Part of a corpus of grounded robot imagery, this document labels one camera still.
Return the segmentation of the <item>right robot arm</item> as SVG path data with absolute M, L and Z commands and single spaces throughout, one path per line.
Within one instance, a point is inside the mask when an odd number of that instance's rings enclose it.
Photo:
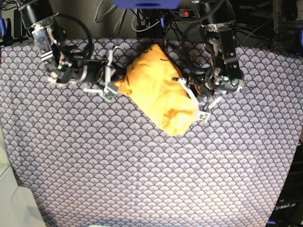
M 16 2 L 22 22 L 31 34 L 38 48 L 48 81 L 57 86 L 90 83 L 95 88 L 85 88 L 86 93 L 97 93 L 111 100 L 119 92 L 113 76 L 117 67 L 113 63 L 117 46 L 108 50 L 103 59 L 93 59 L 94 44 L 88 28 L 80 20 L 63 14 L 54 13 L 47 0 L 26 0 Z M 57 23 L 62 17 L 76 22 L 87 36 L 88 42 L 81 52 L 75 45 L 67 45 L 66 32 Z

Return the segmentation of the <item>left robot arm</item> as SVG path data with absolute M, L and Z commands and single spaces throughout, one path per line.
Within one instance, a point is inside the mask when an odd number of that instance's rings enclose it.
M 211 110 L 225 94 L 239 92 L 244 75 L 236 55 L 233 25 L 235 14 L 228 0 L 192 0 L 189 9 L 171 9 L 174 19 L 189 25 L 181 38 L 181 50 L 190 74 L 181 83 L 203 112 Z M 204 48 L 210 54 L 209 66 L 195 64 L 186 47 L 189 33 L 199 29 Z

